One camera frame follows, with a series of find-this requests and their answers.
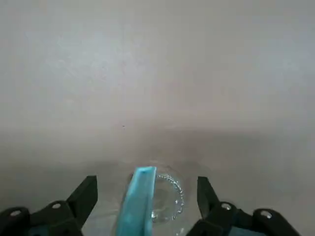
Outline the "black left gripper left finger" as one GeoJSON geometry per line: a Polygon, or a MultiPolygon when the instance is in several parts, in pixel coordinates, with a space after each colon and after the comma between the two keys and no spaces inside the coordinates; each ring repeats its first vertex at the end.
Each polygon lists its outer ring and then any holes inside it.
{"type": "Polygon", "coordinates": [[[66,200],[51,202],[31,213],[24,206],[0,212],[2,236],[81,236],[98,201],[96,176],[86,176],[66,200]]]}

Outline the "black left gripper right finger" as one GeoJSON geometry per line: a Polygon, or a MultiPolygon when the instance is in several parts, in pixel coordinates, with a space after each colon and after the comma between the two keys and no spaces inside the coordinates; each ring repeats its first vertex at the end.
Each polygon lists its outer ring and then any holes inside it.
{"type": "Polygon", "coordinates": [[[299,236],[277,211],[258,208],[248,214],[232,203],[220,201],[207,177],[197,179],[197,204],[201,214],[195,236],[299,236]]]}

